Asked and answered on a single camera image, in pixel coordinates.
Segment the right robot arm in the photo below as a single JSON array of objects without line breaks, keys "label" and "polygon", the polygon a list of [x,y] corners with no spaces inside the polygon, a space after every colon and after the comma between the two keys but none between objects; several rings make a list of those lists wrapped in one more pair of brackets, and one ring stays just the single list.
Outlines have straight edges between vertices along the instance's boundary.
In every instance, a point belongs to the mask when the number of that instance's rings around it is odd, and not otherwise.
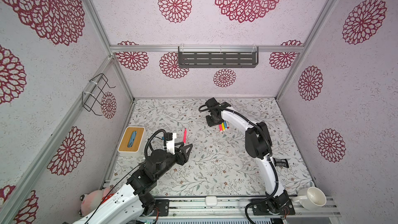
[{"label": "right robot arm", "polygon": [[206,122],[210,127],[227,122],[244,133],[246,152],[256,160],[265,184],[266,197],[255,205],[262,205],[272,214],[278,214],[283,207],[288,206],[290,198],[279,182],[266,123],[250,120],[237,112],[231,104],[219,103],[215,98],[207,100],[199,107],[199,111],[209,112]]}]

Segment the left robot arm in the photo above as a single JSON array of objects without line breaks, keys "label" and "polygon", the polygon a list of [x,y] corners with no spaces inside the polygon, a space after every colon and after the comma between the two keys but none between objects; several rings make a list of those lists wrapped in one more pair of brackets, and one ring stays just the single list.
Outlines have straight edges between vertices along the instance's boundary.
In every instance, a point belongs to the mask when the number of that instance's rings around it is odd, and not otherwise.
[{"label": "left robot arm", "polygon": [[75,223],[126,224],[142,215],[149,216],[155,210],[151,191],[175,164],[183,166],[188,162],[192,148],[192,144],[181,143],[174,154],[154,150],[115,194]]}]

